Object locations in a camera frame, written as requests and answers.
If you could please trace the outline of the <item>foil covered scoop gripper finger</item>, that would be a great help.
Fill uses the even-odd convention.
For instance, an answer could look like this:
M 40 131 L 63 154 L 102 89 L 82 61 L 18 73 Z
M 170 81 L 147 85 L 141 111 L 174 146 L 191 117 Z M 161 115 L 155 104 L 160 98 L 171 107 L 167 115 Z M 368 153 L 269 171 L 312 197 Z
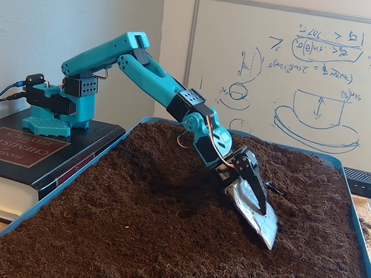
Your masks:
M 237 178 L 226 187 L 225 194 L 271 251 L 278 232 L 278 217 L 272 206 L 266 203 L 266 214 L 262 215 L 251 186 L 242 178 Z

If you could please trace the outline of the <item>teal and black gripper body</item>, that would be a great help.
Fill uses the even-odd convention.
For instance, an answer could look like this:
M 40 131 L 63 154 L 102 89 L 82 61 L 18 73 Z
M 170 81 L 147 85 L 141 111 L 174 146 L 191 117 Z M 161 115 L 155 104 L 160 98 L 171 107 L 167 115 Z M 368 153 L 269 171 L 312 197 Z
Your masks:
M 246 145 L 233 150 L 231 134 L 225 128 L 194 130 L 194 147 L 224 186 L 242 178 L 235 169 L 235 157 L 238 154 L 253 154 Z

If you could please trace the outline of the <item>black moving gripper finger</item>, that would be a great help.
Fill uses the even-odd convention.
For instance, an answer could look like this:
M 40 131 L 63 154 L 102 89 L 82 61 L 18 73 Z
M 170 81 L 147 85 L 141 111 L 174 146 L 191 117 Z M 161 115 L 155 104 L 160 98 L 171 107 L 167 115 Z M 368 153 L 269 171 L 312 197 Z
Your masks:
M 259 164 L 254 154 L 238 154 L 235 157 L 235 169 L 246 180 L 258 201 L 262 215 L 267 212 L 267 194 L 260 177 Z

